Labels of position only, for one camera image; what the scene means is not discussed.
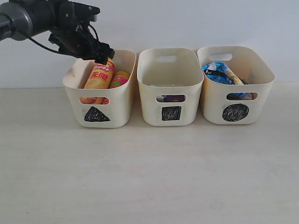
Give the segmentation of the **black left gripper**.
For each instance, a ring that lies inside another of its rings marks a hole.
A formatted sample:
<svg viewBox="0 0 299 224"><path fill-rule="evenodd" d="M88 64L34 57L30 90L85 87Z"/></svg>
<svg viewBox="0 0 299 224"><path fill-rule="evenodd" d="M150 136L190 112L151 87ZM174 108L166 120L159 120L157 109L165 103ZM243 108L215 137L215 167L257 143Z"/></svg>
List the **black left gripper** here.
<svg viewBox="0 0 299 224"><path fill-rule="evenodd" d="M92 21L96 21L96 15L80 20L75 14L61 14L50 30L49 42L57 45L61 54L107 64L108 58L114 58L115 51L110 47L98 50L99 39L89 30Z"/></svg>

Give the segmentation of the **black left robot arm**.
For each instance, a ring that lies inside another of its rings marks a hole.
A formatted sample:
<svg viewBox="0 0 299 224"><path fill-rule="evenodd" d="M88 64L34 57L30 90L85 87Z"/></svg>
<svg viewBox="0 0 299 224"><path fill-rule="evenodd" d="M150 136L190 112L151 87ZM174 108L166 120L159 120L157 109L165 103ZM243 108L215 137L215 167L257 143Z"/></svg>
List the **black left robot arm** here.
<svg viewBox="0 0 299 224"><path fill-rule="evenodd" d="M115 51L90 24L99 13L70 0L10 0L0 6L0 38L29 39L56 54L107 64Z"/></svg>

